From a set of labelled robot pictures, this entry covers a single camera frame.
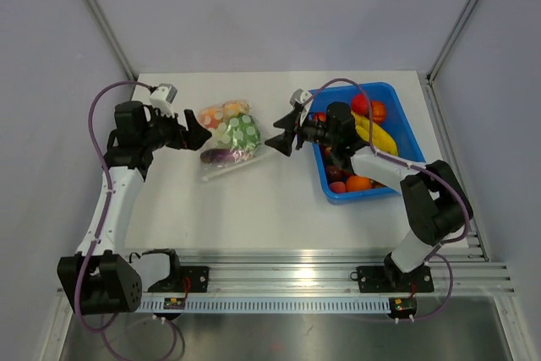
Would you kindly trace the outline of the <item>purple onion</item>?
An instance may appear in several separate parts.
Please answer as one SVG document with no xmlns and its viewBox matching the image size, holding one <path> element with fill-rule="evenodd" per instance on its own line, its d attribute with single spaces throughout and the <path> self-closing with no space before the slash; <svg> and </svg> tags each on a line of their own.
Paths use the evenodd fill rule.
<svg viewBox="0 0 541 361">
<path fill-rule="evenodd" d="M 203 151 L 199 159 L 204 164 L 219 166 L 244 161 L 246 154 L 244 150 L 213 148 Z"/>
</svg>

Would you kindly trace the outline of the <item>green lettuce head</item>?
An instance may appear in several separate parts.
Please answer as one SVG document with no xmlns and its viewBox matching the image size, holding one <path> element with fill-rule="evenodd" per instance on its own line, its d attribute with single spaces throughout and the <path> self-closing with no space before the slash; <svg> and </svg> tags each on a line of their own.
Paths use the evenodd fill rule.
<svg viewBox="0 0 541 361">
<path fill-rule="evenodd" d="M 226 135 L 230 138 L 231 147 L 235 150 L 256 150 L 261 143 L 260 129 L 248 114 L 239 114 L 231 118 L 227 124 Z"/>
</svg>

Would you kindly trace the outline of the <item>yellow orange with leaf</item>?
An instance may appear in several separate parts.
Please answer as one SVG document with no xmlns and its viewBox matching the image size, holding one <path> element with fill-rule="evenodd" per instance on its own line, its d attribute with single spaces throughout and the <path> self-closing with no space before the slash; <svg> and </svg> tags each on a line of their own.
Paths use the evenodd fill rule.
<svg viewBox="0 0 541 361">
<path fill-rule="evenodd" d="M 234 118 L 239 114 L 249 114 L 251 105 L 246 100 L 227 101 L 222 105 L 223 117 L 225 120 Z"/>
</svg>

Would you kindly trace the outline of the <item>clear dotted zip top bag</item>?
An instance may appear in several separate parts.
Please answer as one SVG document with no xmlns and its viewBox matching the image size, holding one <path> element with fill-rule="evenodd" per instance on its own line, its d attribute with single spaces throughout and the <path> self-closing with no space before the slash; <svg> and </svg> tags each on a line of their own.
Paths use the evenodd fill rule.
<svg viewBox="0 0 541 361">
<path fill-rule="evenodd" d="M 245 99 L 230 100 L 201 109 L 198 122 L 211 133 L 199 151 L 202 181 L 220 177 L 269 157 L 266 129 Z"/>
</svg>

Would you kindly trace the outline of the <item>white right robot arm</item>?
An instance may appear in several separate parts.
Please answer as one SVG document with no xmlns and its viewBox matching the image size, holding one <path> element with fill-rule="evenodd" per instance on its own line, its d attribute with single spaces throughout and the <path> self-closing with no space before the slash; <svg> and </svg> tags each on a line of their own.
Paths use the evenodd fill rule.
<svg viewBox="0 0 541 361">
<path fill-rule="evenodd" d="M 310 120 L 306 108 L 295 103 L 274 126 L 282 132 L 265 141 L 270 148 L 290 156 L 305 142 L 320 145 L 329 149 L 331 160 L 341 170 L 363 175 L 401 195 L 410 230 L 382 265 L 357 268 L 360 292 L 433 292 L 428 261 L 451 243 L 452 233 L 466 232 L 473 218 L 450 165 L 442 160 L 409 161 L 376 148 L 370 137 L 360 135 L 344 102 L 332 102 L 324 122 Z"/>
</svg>

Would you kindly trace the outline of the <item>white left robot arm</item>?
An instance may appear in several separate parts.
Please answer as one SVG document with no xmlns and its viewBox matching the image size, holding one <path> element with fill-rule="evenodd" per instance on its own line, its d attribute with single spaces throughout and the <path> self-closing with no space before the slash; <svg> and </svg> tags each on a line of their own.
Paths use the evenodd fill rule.
<svg viewBox="0 0 541 361">
<path fill-rule="evenodd" d="M 134 312 L 145 291 L 141 275 L 120 255 L 134 204 L 161 148 L 199 150 L 211 137 L 194 112 L 168 115 L 140 101 L 116 105 L 115 128 L 99 151 L 103 178 L 85 238 L 72 256 L 62 257 L 57 276 L 78 316 Z"/>
</svg>

